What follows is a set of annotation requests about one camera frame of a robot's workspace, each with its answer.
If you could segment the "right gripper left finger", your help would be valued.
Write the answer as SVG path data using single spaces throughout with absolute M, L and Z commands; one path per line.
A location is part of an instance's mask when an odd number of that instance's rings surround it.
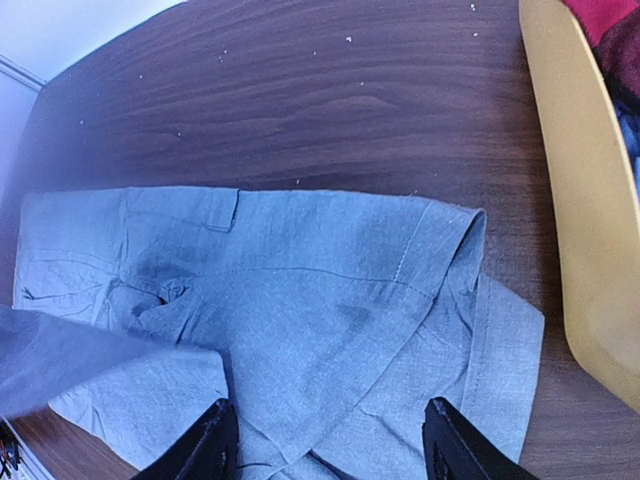
M 233 404 L 218 399 L 155 462 L 132 480 L 235 480 L 239 428 Z

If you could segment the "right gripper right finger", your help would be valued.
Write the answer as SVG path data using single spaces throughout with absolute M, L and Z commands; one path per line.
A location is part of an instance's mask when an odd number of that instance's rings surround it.
M 422 426 L 429 480 L 536 480 L 501 453 L 446 398 L 429 400 Z

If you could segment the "grey long sleeve shirt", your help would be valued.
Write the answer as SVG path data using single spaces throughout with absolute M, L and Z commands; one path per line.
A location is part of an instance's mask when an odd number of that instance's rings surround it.
M 483 272 L 485 228 L 410 196 L 30 195 L 1 412 L 50 406 L 141 469 L 226 398 L 243 479 L 422 479 L 444 397 L 518 460 L 544 319 Z

